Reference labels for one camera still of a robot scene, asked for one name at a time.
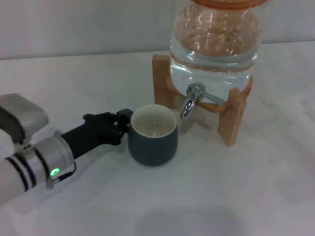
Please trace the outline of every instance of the orange lid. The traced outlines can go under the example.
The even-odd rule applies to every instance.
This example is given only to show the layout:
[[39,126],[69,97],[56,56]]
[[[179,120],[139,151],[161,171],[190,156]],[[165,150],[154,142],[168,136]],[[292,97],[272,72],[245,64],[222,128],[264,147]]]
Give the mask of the orange lid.
[[192,0],[196,4],[201,4],[211,8],[221,8],[239,10],[252,8],[265,3],[267,0]]

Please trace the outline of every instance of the mug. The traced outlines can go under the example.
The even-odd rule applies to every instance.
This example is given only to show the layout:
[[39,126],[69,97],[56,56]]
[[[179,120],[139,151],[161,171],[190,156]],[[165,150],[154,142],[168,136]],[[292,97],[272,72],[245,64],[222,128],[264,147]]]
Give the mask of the mug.
[[177,120],[161,105],[146,105],[130,113],[128,148],[140,164],[157,167],[175,155],[178,145]]

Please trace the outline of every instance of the wooden leg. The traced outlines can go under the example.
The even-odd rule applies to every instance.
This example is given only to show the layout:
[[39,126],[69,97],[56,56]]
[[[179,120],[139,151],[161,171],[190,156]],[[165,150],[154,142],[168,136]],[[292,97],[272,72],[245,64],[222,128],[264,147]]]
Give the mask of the wooden leg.
[[235,144],[246,106],[246,97],[238,88],[230,90],[227,99],[227,110],[220,113],[218,132],[228,146]]
[[169,56],[154,55],[152,59],[154,99],[159,104],[169,109],[175,108],[176,94],[167,87],[166,79],[170,77]]

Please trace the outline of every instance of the white tabletop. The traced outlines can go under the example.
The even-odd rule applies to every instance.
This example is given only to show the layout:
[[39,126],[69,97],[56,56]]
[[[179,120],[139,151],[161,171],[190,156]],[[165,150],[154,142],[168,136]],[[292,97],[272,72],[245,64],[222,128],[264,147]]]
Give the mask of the white tabletop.
[[[153,54],[0,61],[0,94],[18,92],[48,112],[38,141],[87,113],[153,103]],[[224,145],[217,115],[198,109],[163,168],[137,164],[126,137],[101,146],[53,190],[43,183],[0,207],[0,235],[314,235],[314,61],[315,42],[263,45],[236,145]],[[13,152],[3,132],[0,150]]]

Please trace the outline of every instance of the wooden dispenser base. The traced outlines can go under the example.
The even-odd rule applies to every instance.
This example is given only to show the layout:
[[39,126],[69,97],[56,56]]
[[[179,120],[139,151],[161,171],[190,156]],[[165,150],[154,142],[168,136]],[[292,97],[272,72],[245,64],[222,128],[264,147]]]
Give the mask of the wooden dispenser base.
[[[170,77],[170,57],[164,55],[154,55],[152,59],[154,98],[155,104],[159,104],[169,109],[175,108],[176,95],[184,97],[173,85]],[[240,128],[243,113],[246,106],[246,99],[252,89],[252,77],[241,92],[238,88],[230,90],[225,106],[215,103],[199,102],[198,106],[212,113],[219,113],[220,124],[218,132],[226,145],[235,144],[236,136]]]

